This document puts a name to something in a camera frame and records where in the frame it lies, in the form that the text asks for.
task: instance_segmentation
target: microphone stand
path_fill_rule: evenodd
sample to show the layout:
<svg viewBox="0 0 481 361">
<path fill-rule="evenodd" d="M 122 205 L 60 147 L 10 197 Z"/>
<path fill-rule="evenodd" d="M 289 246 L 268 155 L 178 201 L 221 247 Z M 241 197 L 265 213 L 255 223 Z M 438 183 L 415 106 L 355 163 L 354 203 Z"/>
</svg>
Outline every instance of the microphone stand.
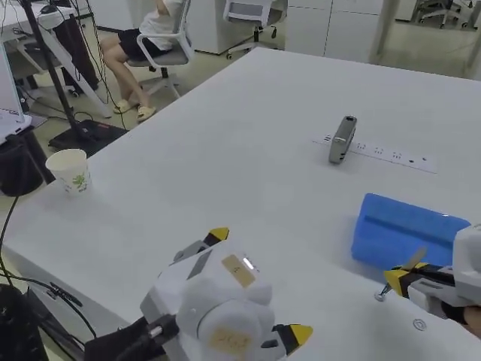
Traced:
<svg viewBox="0 0 481 361">
<path fill-rule="evenodd" d="M 122 135 L 126 134 L 126 130 L 117 128 L 115 126 L 95 122 L 93 120 L 84 120 L 83 122 L 77 122 L 75 120 L 72 109 L 70 108 L 67 97 L 60 83 L 59 76 L 56 73 L 55 66 L 53 65 L 51 58 L 53 54 L 45 44 L 37 22 L 37 17 L 33 12 L 32 1 L 18 0 L 18 2 L 25 11 L 30 27 L 32 28 L 33 35 L 35 36 L 35 40 L 37 41 L 38 47 L 45 58 L 48 72 L 52 78 L 53 85 L 59 96 L 71 128 L 62 134 L 57 135 L 50 141 L 49 145 L 59 149 L 79 148 L 84 150 L 87 153 L 87 156 L 91 156 L 116 139 L 120 138 Z"/>
<path fill-rule="evenodd" d="M 59 95 L 60 103 L 62 104 L 63 111 L 67 116 L 68 123 L 70 124 L 70 127 L 75 134 L 75 138 L 79 143 L 82 143 L 83 141 L 90 141 L 89 136 L 85 134 L 85 132 L 82 130 L 80 125 L 75 120 L 74 114 L 72 113 L 72 109 L 68 104 L 68 100 L 63 91 L 59 76 L 57 75 L 55 71 L 55 66 L 53 65 L 53 62 L 52 62 L 51 53 L 47 45 L 45 44 L 40 28 L 38 27 L 37 18 L 33 13 L 31 0 L 19 0 L 19 4 L 22 6 L 23 10 L 25 11 L 25 15 L 29 20 L 29 24 L 30 24 L 30 27 L 32 28 L 33 35 L 35 36 L 35 40 L 37 41 L 38 47 L 40 48 L 40 51 L 45 58 L 47 70 L 50 74 L 50 77 L 52 78 L 53 86 L 55 87 L 55 91 Z"/>
</svg>

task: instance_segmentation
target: electrical outlet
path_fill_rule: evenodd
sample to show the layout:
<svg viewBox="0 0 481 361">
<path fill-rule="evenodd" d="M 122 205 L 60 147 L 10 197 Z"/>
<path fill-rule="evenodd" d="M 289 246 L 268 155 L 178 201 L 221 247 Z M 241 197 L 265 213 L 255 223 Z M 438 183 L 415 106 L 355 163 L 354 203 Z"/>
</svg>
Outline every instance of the electrical outlet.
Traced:
<svg viewBox="0 0 481 361">
<path fill-rule="evenodd" d="M 326 135 L 321 141 L 313 142 L 330 146 L 332 142 L 332 135 Z M 419 169 L 421 171 L 427 171 L 429 173 L 437 173 L 436 162 L 431 156 L 414 156 L 404 151 L 393 151 L 385 147 L 362 142 L 352 143 L 349 152 L 381 159 L 393 164 Z"/>
</svg>

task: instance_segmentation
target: office chair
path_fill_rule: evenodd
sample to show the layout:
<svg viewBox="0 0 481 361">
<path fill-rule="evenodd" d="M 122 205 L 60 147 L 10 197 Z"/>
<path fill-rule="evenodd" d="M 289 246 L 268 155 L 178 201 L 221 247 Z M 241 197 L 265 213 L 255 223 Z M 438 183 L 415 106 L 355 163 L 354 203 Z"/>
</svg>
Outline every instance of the office chair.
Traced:
<svg viewBox="0 0 481 361">
<path fill-rule="evenodd" d="M 254 25 L 254 42 L 244 43 L 233 47 L 227 52 L 227 59 L 238 51 L 250 52 L 256 47 L 264 47 L 259 42 L 259 33 L 266 26 L 280 23 L 286 17 L 287 2 L 282 2 L 281 9 L 272 8 L 274 0 L 227 0 L 224 9 L 224 20 L 232 23 L 246 23 Z M 272 38 L 277 35 L 274 29 Z"/>
<path fill-rule="evenodd" d="M 172 34 L 140 34 L 137 37 L 137 43 L 144 52 L 147 60 L 138 61 L 135 59 L 130 59 L 127 63 L 134 68 L 149 67 L 149 70 L 152 72 L 159 69 L 162 74 L 161 78 L 154 79 L 156 84 L 147 90 L 149 95 L 159 91 L 163 86 L 167 86 L 167 88 L 172 91 L 176 98 L 180 98 L 180 94 L 178 93 L 177 89 L 175 89 L 174 82 L 169 77 L 167 67 L 186 65 L 194 58 L 195 53 L 192 49 L 192 43 L 189 39 L 189 35 L 187 34 L 187 14 L 189 13 L 190 4 L 191 0 L 183 0 L 179 17 L 174 19 L 174 32 Z M 174 41 L 172 50 L 164 55 L 153 58 L 143 43 L 145 38 L 164 38 Z"/>
<path fill-rule="evenodd" d="M 421 10 L 429 9 L 434 5 L 438 5 L 441 9 L 434 10 L 427 14 L 422 15 L 420 23 L 425 22 L 425 19 L 430 17 L 438 17 L 443 16 L 443 22 L 440 25 L 441 29 L 444 29 L 446 26 L 447 20 L 451 17 L 454 19 L 462 20 L 461 26 L 465 28 L 468 25 L 469 18 L 461 15 L 461 5 L 455 4 L 454 0 L 428 0 L 426 2 L 421 3 L 419 6 Z"/>
</svg>

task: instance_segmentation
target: person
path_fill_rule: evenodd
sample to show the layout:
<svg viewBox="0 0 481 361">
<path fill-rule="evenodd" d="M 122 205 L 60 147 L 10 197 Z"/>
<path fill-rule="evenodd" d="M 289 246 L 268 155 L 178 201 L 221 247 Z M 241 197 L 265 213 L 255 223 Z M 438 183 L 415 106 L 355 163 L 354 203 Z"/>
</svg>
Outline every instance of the person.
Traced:
<svg viewBox="0 0 481 361">
<path fill-rule="evenodd" d="M 481 308 L 466 307 L 464 309 L 464 319 L 467 323 L 467 325 L 464 325 L 464 328 L 477 338 L 481 338 Z"/>
<path fill-rule="evenodd" d="M 101 51 L 105 65 L 113 72 L 120 88 L 122 99 L 114 106 L 116 114 L 133 108 L 129 98 L 134 93 L 139 101 L 138 122 L 149 119 L 156 112 L 149 95 L 142 89 L 132 72 L 127 68 L 129 59 L 145 60 L 145 54 L 137 43 L 139 34 L 171 34 L 174 19 L 182 11 L 182 0 L 155 0 L 156 9 L 145 16 L 138 29 L 122 31 L 101 41 Z M 152 57 L 169 52 L 172 43 L 164 38 L 145 38 L 143 43 Z"/>
</svg>

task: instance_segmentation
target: slipper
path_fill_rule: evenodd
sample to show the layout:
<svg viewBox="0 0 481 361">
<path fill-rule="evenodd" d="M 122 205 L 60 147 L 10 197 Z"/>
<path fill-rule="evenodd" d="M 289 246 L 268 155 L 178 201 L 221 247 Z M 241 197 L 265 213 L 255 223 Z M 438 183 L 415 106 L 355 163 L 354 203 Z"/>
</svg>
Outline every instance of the slipper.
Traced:
<svg viewBox="0 0 481 361">
<path fill-rule="evenodd" d="M 113 112 L 115 114 L 124 114 L 125 112 L 130 111 L 134 107 L 135 105 L 132 105 L 125 99 L 122 99 L 113 105 Z"/>
<path fill-rule="evenodd" d="M 149 107 L 140 106 L 138 108 L 137 121 L 139 123 L 145 122 L 152 115 L 154 115 L 156 113 L 156 111 L 157 111 L 157 109 L 155 107 L 149 108 Z"/>
</svg>

